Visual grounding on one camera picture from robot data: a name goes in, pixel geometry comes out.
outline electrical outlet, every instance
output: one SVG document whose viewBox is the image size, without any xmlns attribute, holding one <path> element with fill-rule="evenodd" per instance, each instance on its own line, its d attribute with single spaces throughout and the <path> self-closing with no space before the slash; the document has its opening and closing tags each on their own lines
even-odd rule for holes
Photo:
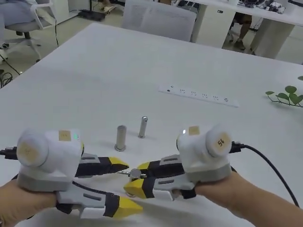
<svg viewBox="0 0 303 227">
<path fill-rule="evenodd" d="M 229 98 L 221 97 L 221 96 L 214 96 L 207 93 L 197 92 L 190 88 L 179 88 L 175 85 L 160 85 L 158 87 L 158 91 L 167 94 L 176 95 L 176 96 L 194 98 L 211 103 L 218 103 L 218 104 L 223 104 L 233 107 L 239 107 L 239 103 L 236 100 L 231 100 Z"/>
</svg>

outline plant leaf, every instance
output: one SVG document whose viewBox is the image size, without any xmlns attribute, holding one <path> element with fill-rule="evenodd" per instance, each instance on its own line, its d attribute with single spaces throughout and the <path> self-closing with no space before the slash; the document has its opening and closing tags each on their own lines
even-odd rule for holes
<svg viewBox="0 0 303 227">
<path fill-rule="evenodd" d="M 294 105 L 297 105 L 299 102 L 302 101 L 296 94 L 292 94 L 292 93 L 289 94 L 289 99 L 290 99 L 290 101 L 293 102 Z"/>
<path fill-rule="evenodd" d="M 302 102 L 302 100 L 303 100 L 303 95 L 300 95 L 300 96 L 298 96 L 298 103 L 300 103 L 300 102 Z"/>
<path fill-rule="evenodd" d="M 277 95 L 277 97 L 282 98 L 282 99 L 286 99 L 287 101 L 289 100 L 288 95 L 285 94 L 285 93 L 279 93 L 279 94 Z"/>
<path fill-rule="evenodd" d="M 297 90 L 297 88 L 294 87 L 294 86 L 287 86 L 287 87 L 285 87 L 285 91 L 287 93 L 289 93 L 289 94 L 292 94 L 292 93 L 296 92 L 296 90 Z"/>
<path fill-rule="evenodd" d="M 272 95 L 273 93 L 274 93 L 273 91 L 267 91 L 267 92 L 265 92 L 265 94 L 267 94 L 268 96 Z"/>
</svg>

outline human hand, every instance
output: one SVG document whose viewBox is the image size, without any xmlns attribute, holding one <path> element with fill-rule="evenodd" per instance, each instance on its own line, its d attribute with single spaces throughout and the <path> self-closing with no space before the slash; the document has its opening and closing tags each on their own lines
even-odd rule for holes
<svg viewBox="0 0 303 227">
<path fill-rule="evenodd" d="M 3 227 L 13 227 L 46 208 L 56 206 L 56 195 L 21 189 L 16 180 L 0 187 L 0 220 Z"/>
<path fill-rule="evenodd" d="M 196 194 L 205 196 L 210 201 L 238 215 L 239 202 L 249 199 L 254 188 L 253 184 L 238 173 L 232 172 L 229 177 L 221 181 L 197 184 L 195 191 Z"/>
</svg>

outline chair wheel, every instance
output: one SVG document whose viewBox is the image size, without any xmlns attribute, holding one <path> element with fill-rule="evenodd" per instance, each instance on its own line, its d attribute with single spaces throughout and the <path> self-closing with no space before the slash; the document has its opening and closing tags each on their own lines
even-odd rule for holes
<svg viewBox="0 0 303 227">
<path fill-rule="evenodd" d="M 8 49 L 8 48 L 9 48 L 9 44 L 3 44 L 3 45 L 2 45 L 2 48 L 3 48 L 4 50 Z"/>
</svg>

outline table surface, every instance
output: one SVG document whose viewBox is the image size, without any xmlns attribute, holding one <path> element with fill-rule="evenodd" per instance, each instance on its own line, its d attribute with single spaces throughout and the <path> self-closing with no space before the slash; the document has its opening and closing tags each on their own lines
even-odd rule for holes
<svg viewBox="0 0 303 227">
<path fill-rule="evenodd" d="M 292 25 L 298 25 L 298 26 L 303 26 L 303 17 L 300 14 L 291 14 L 288 15 L 286 13 L 284 14 L 278 14 L 275 12 L 269 12 L 264 9 L 260 8 L 247 8 L 244 6 L 239 6 L 239 5 L 232 5 L 226 1 L 223 0 L 193 0 L 193 2 L 207 5 L 207 6 L 216 6 L 218 8 L 225 8 L 225 9 L 230 9 L 234 10 L 239 13 L 244 13 L 256 17 L 261 17 L 261 18 L 266 18 L 274 21 L 279 21 L 279 22 L 284 22 L 287 24 L 292 24 Z"/>
<path fill-rule="evenodd" d="M 303 205 L 302 109 L 275 105 L 264 96 L 286 85 L 296 85 L 303 94 L 303 82 L 297 80 L 301 75 L 301 65 L 92 24 L 0 90 L 0 147 L 14 146 L 26 128 L 78 128 L 86 152 L 116 156 L 134 168 L 178 153 L 176 137 L 184 126 L 198 124 L 206 131 L 221 122 L 234 140 L 256 147 L 277 166 Z M 240 107 L 160 93 L 160 84 L 227 96 Z M 144 115 L 149 118 L 146 138 L 139 139 Z M 128 128 L 127 149 L 119 153 L 114 144 L 121 124 Z M 245 150 L 230 155 L 230 161 L 252 183 L 290 201 L 278 177 L 256 154 Z M 18 170 L 18 161 L 0 157 L 0 185 Z M 112 174 L 83 181 L 124 195 L 128 179 Z M 144 213 L 121 221 L 79 220 L 50 209 L 19 226 L 252 226 L 203 197 L 136 201 Z"/>
</svg>

